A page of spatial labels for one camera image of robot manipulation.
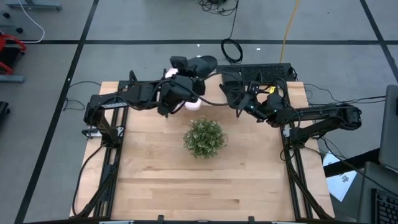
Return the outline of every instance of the white paper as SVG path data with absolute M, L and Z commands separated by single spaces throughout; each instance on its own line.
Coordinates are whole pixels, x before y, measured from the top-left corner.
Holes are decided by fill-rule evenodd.
M 327 166 L 329 164 L 333 164 L 338 161 L 340 160 L 334 155 L 327 154 L 325 158 L 323 158 L 323 166 Z M 350 172 L 345 172 L 344 174 L 336 175 L 334 177 L 326 178 L 326 181 L 328 183 L 329 193 L 332 194 L 335 198 L 337 198 L 337 200 L 342 202 L 347 194 L 349 187 L 353 183 L 355 176 L 356 172 L 350 171 Z

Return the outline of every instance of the white cable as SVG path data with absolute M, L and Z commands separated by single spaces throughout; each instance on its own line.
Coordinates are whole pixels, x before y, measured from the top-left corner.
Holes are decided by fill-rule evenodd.
M 43 27 L 40 26 L 40 25 L 38 25 L 38 23 L 37 23 L 36 21 L 34 21 L 34 20 L 26 13 L 26 11 L 25 11 L 25 9 L 24 9 L 24 6 L 23 6 L 22 3 L 21 3 L 21 0 L 18 0 L 18 2 L 19 2 L 19 4 L 21 5 L 21 8 L 22 8 L 22 10 L 24 11 L 25 15 L 26 15 L 34 24 L 36 24 L 40 29 L 42 29 L 42 31 L 43 31 L 43 35 L 42 35 L 42 38 L 40 38 L 40 40 L 37 40 L 37 41 L 21 41 L 21 42 L 24 43 L 24 44 L 37 44 L 37 43 L 40 43 L 40 42 L 44 39 L 44 35 L 45 35 L 45 31 L 44 31 Z

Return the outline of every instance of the potted plant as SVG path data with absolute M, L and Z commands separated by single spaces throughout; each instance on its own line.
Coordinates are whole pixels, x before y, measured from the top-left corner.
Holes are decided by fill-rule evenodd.
M 205 118 L 191 121 L 190 130 L 184 135 L 184 146 L 195 158 L 208 159 L 224 147 L 221 125 Z

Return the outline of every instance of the keyboard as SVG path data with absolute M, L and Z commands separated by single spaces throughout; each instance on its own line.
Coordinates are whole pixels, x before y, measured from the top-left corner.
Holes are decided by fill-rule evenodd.
M 294 82 L 295 75 L 289 63 L 281 64 L 257 64 L 257 65 L 220 65 L 217 72 L 239 72 L 244 84 L 251 81 L 260 85 L 270 85 L 277 78 L 283 78 L 287 82 Z
M 387 192 L 372 189 L 372 219 L 378 224 L 398 224 L 398 198 Z

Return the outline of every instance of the yellow cable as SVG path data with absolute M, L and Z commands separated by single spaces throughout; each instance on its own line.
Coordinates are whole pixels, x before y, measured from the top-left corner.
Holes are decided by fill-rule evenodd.
M 284 58 L 286 37 L 287 37 L 287 34 L 289 33 L 290 26 L 292 25 L 294 14 L 296 13 L 297 6 L 299 6 L 299 2 L 300 2 L 300 0 L 296 0 L 296 5 L 294 6 L 294 10 L 290 17 L 289 24 L 287 24 L 287 27 L 286 27 L 286 32 L 285 32 L 285 36 L 284 36 L 284 42 L 282 44 L 282 51 L 280 53 L 279 63 L 282 63 L 282 59 Z

